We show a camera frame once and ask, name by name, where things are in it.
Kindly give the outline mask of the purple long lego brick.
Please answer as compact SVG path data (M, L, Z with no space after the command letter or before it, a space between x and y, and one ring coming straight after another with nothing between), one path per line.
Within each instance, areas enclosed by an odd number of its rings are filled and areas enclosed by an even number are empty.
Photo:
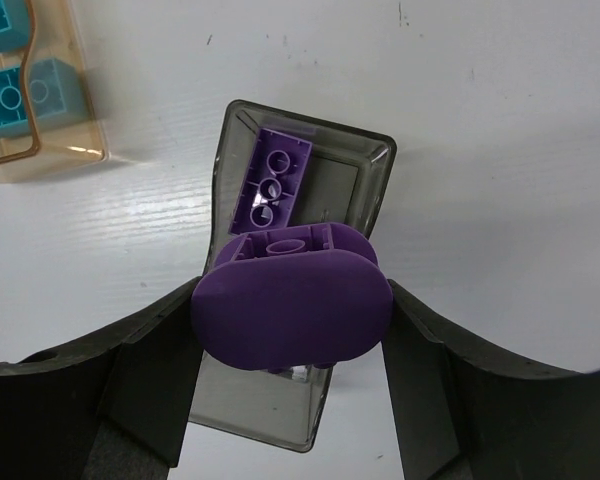
M312 149L308 140L259 130L230 223L231 235L288 226Z

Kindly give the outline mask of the teal long lego brick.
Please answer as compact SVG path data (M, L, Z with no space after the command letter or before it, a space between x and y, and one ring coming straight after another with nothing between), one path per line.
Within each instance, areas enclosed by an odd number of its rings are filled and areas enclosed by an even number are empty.
M0 139L30 133L19 74L19 66L0 70Z

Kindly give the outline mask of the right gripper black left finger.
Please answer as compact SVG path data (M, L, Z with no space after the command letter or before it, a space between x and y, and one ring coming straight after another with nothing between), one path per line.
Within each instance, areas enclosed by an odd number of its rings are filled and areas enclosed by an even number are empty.
M0 479L164 479L201 364L187 282L148 307L0 362Z

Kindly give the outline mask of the purple oval lego piece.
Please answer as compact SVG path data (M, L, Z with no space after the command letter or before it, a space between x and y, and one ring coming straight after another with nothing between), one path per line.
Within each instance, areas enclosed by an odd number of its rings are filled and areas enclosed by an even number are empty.
M247 371L355 359L381 341L392 309L369 240L332 222L232 239L191 297L202 347Z

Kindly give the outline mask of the teal small lego brick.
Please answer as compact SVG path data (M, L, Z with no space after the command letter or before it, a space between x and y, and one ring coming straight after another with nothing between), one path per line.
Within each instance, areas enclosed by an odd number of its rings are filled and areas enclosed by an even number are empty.
M80 78L70 64L55 57L37 61L28 82L36 120L42 129L64 127L88 118Z

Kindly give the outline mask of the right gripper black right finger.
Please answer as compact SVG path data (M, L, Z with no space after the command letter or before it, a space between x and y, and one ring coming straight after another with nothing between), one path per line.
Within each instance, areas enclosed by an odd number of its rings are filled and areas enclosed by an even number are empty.
M600 479L600 370L499 347L399 285L383 340L408 479Z

